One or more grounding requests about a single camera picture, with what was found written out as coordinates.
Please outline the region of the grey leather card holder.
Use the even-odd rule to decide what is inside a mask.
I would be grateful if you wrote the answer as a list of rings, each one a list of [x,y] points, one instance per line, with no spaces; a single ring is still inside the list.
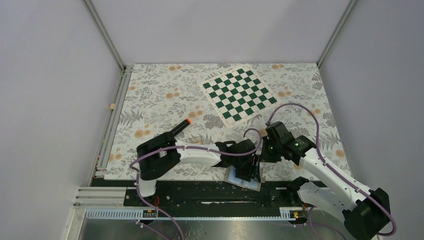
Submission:
[[[265,179],[259,166],[252,166],[247,171],[230,166],[225,171],[224,181],[244,189],[259,192]]]

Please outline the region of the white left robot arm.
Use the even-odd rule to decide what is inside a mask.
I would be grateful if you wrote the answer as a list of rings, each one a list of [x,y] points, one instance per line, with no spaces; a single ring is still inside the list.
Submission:
[[[258,162],[256,152],[261,142],[250,139],[225,141],[210,145],[176,140],[170,132],[162,133],[136,147],[137,158],[130,164],[136,171],[136,199],[144,206],[155,200],[157,179],[178,165],[198,164],[210,168],[233,167],[244,180],[253,178],[252,167]]]

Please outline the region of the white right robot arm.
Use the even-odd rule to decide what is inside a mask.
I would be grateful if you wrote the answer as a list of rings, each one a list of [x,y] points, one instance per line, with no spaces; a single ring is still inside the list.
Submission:
[[[314,142],[303,135],[294,137],[282,122],[268,124],[265,130],[261,152],[264,161],[292,161],[327,187],[322,190],[298,177],[286,193],[291,205],[306,203],[327,212],[343,222],[357,240],[372,239],[390,222],[389,196],[383,189],[372,190],[343,173],[329,159],[319,156]]]

